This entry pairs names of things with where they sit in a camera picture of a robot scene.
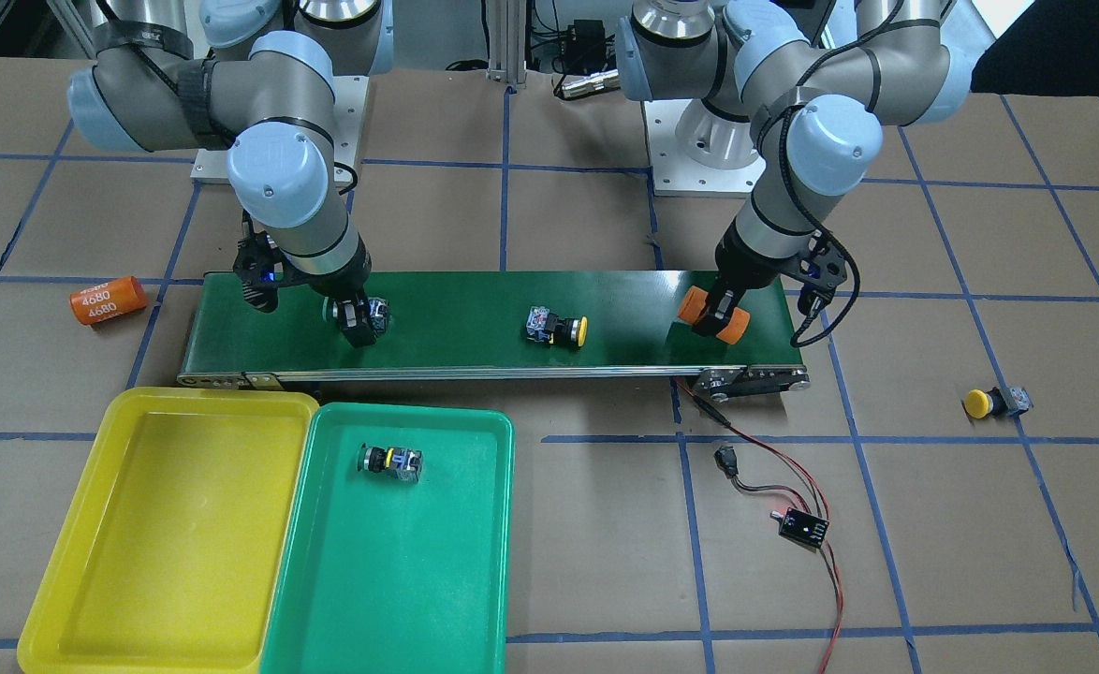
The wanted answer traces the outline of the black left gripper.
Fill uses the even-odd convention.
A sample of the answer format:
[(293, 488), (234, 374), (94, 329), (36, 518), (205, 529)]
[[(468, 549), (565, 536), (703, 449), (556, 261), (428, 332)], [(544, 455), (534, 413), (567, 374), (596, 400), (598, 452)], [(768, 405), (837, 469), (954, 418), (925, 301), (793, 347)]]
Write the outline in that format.
[(741, 289), (761, 289), (785, 276), (802, 281), (797, 306), (806, 314), (828, 307), (837, 287), (854, 274), (850, 301), (861, 295), (861, 270), (836, 236), (828, 231), (814, 234), (814, 243), (804, 243), (800, 252), (787, 257), (759, 255), (743, 241), (737, 230), (729, 229), (717, 243), (718, 277), (725, 286), (713, 286), (707, 298), (707, 333), (709, 336), (742, 335)]

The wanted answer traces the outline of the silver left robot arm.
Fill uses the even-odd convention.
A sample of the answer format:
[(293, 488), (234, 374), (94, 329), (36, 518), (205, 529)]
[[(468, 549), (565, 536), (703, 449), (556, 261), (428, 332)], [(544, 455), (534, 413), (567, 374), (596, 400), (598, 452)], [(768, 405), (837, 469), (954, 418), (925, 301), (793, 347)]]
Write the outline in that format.
[(717, 280), (682, 299), (693, 333), (734, 343), (742, 296), (785, 276), (802, 281), (803, 330), (861, 269), (825, 226), (882, 150), (884, 128), (929, 124), (961, 109), (972, 60), (942, 40), (950, 1), (857, 1), (857, 38), (815, 46), (771, 1), (635, 1), (615, 30), (631, 101), (687, 99), (688, 111), (746, 129), (764, 172), (713, 257)]

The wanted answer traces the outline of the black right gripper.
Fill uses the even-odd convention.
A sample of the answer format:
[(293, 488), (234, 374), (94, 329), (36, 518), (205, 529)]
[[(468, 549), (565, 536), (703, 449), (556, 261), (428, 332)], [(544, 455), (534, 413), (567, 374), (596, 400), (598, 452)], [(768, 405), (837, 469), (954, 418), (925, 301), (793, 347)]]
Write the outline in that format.
[(301, 270), (285, 256), (284, 248), (271, 243), (266, 231), (255, 230), (249, 219), (242, 221), (242, 237), (234, 259), (242, 298), (255, 310), (271, 313), (281, 287), (309, 286), (336, 301), (337, 329), (353, 349), (369, 349), (378, 340), (374, 319), (377, 302), (364, 290), (371, 270), (373, 258), (364, 242), (359, 242), (358, 251), (337, 270), (326, 274)]

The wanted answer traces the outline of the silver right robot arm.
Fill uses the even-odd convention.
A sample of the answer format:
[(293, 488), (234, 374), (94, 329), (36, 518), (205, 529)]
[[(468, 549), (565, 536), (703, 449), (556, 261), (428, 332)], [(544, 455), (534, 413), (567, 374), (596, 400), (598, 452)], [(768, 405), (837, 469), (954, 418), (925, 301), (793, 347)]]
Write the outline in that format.
[(367, 295), (373, 259), (336, 186), (338, 76), (395, 63), (388, 1), (203, 1), (212, 54), (195, 57), (179, 1), (100, 1), (96, 60), (67, 86), (96, 148), (224, 151), (244, 234), (233, 269), (264, 313), (281, 287), (331, 303), (356, 349), (382, 333)]

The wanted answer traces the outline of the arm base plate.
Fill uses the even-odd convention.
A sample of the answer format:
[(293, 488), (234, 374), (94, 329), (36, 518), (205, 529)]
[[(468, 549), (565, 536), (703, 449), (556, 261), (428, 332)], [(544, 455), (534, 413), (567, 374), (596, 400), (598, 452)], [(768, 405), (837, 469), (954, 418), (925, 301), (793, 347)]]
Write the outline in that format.
[[(358, 169), (360, 139), (369, 103), (370, 78), (366, 76), (334, 77), (334, 162)], [(198, 150), (190, 178), (198, 183), (227, 186), (226, 151)]]
[(754, 191), (765, 172), (754, 123), (768, 107), (657, 99), (642, 108), (657, 196), (745, 198)]

